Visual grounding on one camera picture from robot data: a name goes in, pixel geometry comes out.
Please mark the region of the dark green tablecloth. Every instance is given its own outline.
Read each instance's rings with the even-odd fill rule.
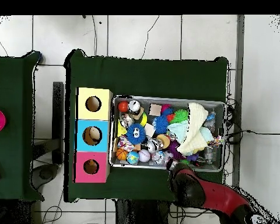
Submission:
[[[22,58],[0,57],[0,199],[41,200],[30,185],[33,122],[33,68],[39,52]]]
[[[115,95],[166,97],[225,102],[228,61],[161,61],[113,57],[86,58],[73,50],[65,60],[66,127],[65,193],[75,198],[174,200],[164,170],[112,167],[107,183],[73,183],[75,88],[110,89]],[[222,182],[222,174],[198,173],[203,179]]]

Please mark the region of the red ball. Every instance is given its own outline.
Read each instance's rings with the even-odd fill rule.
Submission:
[[[118,104],[118,109],[122,113],[126,113],[128,111],[128,102],[122,101]]]

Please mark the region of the gray plastic bin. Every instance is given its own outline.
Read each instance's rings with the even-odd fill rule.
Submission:
[[[118,119],[120,116],[120,112],[117,108],[118,103],[121,101],[131,101],[131,100],[137,100],[140,102],[141,106],[144,108],[144,112],[146,113],[148,117],[147,123],[152,123],[155,116],[149,115],[149,106],[150,104],[171,104],[172,108],[174,110],[178,109],[188,109],[188,103],[196,102],[201,104],[208,112],[214,111],[216,113],[216,122],[215,122],[215,133],[214,135],[221,135],[223,136],[223,139],[225,139],[225,118],[226,118],[226,104],[223,102],[218,101],[202,101],[202,100],[181,100],[181,99],[168,99],[168,98],[152,98],[152,97],[142,97],[142,96],[119,96],[116,95],[113,97],[111,102],[111,107],[113,109],[113,114],[111,116],[111,129],[110,129],[110,149],[109,149],[109,162],[114,167],[133,167],[135,169],[166,169],[165,167],[160,166],[152,166],[149,164],[149,162],[138,162],[136,165],[128,165],[128,164],[122,164],[120,161],[116,158],[116,153],[113,152],[113,145],[114,145],[114,139],[117,136],[117,124]],[[213,161],[212,164],[206,164],[202,167],[196,167],[194,165],[191,165],[191,168],[195,171],[201,171],[201,172],[218,172],[223,168],[223,157],[224,157],[224,145],[221,145],[216,152],[216,159]]]

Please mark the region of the purple object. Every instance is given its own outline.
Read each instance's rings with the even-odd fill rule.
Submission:
[[[193,161],[193,162],[196,162],[196,160],[198,159],[199,157],[199,154],[193,154],[193,155],[189,155],[187,156],[187,160],[190,162],[190,161]]]
[[[173,154],[173,158],[175,158],[176,160],[183,160],[184,156],[176,150],[178,146],[180,146],[180,144],[176,140],[171,141],[167,150]]]

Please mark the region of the table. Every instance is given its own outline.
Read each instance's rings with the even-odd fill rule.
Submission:
[[[115,95],[226,101],[226,58],[214,61],[135,60],[85,57],[73,50],[66,58],[65,95],[65,201],[76,198],[118,198],[173,201],[164,170],[112,167],[107,183],[73,183],[75,88],[110,89]],[[198,173],[221,183],[223,170]]]

